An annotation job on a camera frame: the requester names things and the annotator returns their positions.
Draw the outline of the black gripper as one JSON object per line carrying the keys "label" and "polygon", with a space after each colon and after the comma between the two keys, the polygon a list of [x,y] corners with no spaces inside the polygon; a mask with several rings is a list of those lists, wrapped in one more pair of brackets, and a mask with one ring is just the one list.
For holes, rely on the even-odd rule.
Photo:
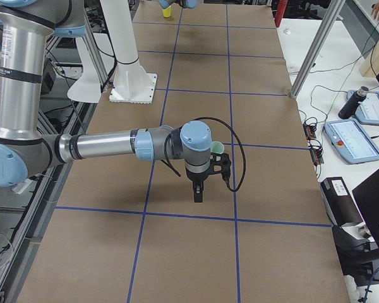
{"label": "black gripper", "polygon": [[209,168],[202,172],[193,172],[189,168],[186,168],[186,175],[193,185],[193,198],[195,203],[203,202],[204,181],[209,177],[209,173]]}

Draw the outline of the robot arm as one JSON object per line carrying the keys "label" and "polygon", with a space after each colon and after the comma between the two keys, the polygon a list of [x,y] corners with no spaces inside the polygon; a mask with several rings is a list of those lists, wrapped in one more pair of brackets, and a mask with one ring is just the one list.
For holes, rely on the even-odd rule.
{"label": "robot arm", "polygon": [[168,8],[174,3],[180,5],[180,7],[182,8],[188,8],[188,9],[193,9],[198,5],[197,0],[158,0],[158,2],[163,9]]}
{"label": "robot arm", "polygon": [[190,121],[177,129],[159,126],[74,136],[38,132],[47,38],[66,32],[82,36],[83,13],[82,1],[0,1],[0,187],[62,163],[133,153],[140,160],[166,164],[183,159],[194,201],[202,202],[203,183],[213,172],[212,133],[203,121]]}

